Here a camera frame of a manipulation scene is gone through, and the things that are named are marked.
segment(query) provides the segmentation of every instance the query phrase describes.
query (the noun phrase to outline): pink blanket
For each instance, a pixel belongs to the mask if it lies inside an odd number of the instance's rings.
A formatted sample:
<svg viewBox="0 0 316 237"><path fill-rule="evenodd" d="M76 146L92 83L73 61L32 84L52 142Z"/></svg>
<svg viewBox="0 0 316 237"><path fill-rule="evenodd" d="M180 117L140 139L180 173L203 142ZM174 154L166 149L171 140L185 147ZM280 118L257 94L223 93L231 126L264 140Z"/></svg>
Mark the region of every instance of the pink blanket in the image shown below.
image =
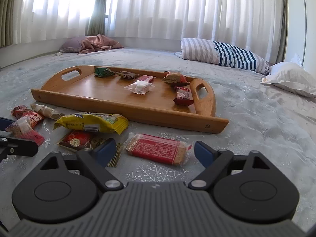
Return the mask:
<svg viewBox="0 0 316 237"><path fill-rule="evenodd" d="M115 48L124 48L119 42L104 35L87 37L81 41L81 50L78 54L90 52L108 51Z"/></svg>

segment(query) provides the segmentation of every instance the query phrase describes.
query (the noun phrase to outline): wall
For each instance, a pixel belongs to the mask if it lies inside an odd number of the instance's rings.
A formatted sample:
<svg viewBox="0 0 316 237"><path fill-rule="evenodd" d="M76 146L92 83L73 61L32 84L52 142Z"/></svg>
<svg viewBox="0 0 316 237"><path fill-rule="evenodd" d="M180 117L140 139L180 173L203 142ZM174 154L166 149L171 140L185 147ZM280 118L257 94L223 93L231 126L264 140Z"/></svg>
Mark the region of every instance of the wall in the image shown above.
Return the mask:
<svg viewBox="0 0 316 237"><path fill-rule="evenodd" d="M303 61L305 51L305 4L304 0L288 0L288 33L285 61L297 53Z"/></svg>
<svg viewBox="0 0 316 237"><path fill-rule="evenodd" d="M67 38L21 43L0 48L0 68L27 60L43 53L57 51Z"/></svg>
<svg viewBox="0 0 316 237"><path fill-rule="evenodd" d="M288 5L285 61L297 53L306 71L316 78L316 0L288 0Z"/></svg>
<svg viewBox="0 0 316 237"><path fill-rule="evenodd" d="M164 50L172 52L181 51L180 40L136 37L113 37L113 39L120 42L123 46L128 46L132 48Z"/></svg>
<svg viewBox="0 0 316 237"><path fill-rule="evenodd" d="M316 77L316 0L306 2L306 48L303 66L307 72Z"/></svg>

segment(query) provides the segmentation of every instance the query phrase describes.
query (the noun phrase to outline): red snack wrapper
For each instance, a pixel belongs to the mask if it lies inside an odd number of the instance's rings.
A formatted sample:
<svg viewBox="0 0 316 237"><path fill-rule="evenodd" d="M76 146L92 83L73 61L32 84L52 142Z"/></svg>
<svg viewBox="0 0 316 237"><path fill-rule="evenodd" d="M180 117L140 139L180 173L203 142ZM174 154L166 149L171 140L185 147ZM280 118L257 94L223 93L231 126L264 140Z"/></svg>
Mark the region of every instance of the red snack wrapper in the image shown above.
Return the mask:
<svg viewBox="0 0 316 237"><path fill-rule="evenodd" d="M137 77L135 81L145 81L145 82L151 83L154 80L154 78L156 77L143 75L143 76Z"/></svg>
<svg viewBox="0 0 316 237"><path fill-rule="evenodd" d="M188 150L191 147L192 145L183 141L148 134L135 134L127 141L126 151L129 155L178 166L186 162Z"/></svg>
<svg viewBox="0 0 316 237"><path fill-rule="evenodd" d="M174 87L176 89L176 98L173 99L175 104L189 106L194 103L194 100L190 100L190 90L186 87Z"/></svg>
<svg viewBox="0 0 316 237"><path fill-rule="evenodd" d="M31 120L28 117L19 118L5 130L12 133L16 138L35 141L37 145L41 145L45 141L43 136L32 129Z"/></svg>
<svg viewBox="0 0 316 237"><path fill-rule="evenodd" d="M66 134L57 144L72 151L79 151L84 148L91 148L93 133L80 130L72 130Z"/></svg>
<svg viewBox="0 0 316 237"><path fill-rule="evenodd" d="M15 116L17 119L21 118L21 117L28 117L30 119L31 122L31 127L33 128L39 121L44 119L44 116L42 116L41 114L32 111L31 109L29 109L28 107L26 107L25 105L20 105L15 107L12 111L11 114L13 116Z"/></svg>

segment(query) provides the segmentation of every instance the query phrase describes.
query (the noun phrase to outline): tray handle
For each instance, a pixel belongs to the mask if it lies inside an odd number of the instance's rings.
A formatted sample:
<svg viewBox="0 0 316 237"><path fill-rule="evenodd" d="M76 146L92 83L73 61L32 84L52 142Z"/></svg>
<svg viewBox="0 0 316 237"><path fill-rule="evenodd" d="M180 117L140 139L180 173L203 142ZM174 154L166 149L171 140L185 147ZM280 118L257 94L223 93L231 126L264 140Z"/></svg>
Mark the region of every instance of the tray handle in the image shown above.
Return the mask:
<svg viewBox="0 0 316 237"><path fill-rule="evenodd" d="M207 95L202 99L199 98L198 91L205 87ZM215 116L216 100L213 88L206 81L195 78L190 83L191 93L194 100L195 111L199 115Z"/></svg>
<svg viewBox="0 0 316 237"><path fill-rule="evenodd" d="M63 80L62 76L66 75L70 72L78 71L79 76L75 76L69 80ZM48 90L48 91L57 91L65 86L68 86L94 72L94 66L91 65L80 65L80 66L73 66L67 69L63 69L53 75L43 86L41 89Z"/></svg>

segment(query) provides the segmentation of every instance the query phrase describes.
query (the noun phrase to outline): wooden tray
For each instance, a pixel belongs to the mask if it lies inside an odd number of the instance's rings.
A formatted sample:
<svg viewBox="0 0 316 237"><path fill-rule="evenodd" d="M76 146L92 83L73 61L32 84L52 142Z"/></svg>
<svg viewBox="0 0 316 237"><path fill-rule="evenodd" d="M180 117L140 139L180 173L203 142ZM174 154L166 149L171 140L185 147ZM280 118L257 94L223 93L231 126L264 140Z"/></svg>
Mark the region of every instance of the wooden tray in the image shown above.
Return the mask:
<svg viewBox="0 0 316 237"><path fill-rule="evenodd" d="M187 77L186 86L191 90L194 104L176 105L175 91L163 83L163 72L124 69L103 66L112 71L129 71L155 76L155 86L145 95L135 94L124 88L133 80L118 75L95 77L94 68L100 66L74 66L53 75L41 89L32 89L35 100L78 111L121 114L131 121L208 133L220 133L228 124L227 119L215 117L216 101L212 87L202 79ZM79 75L68 81L62 76L72 71ZM205 87L208 94L199 99L198 90Z"/></svg>

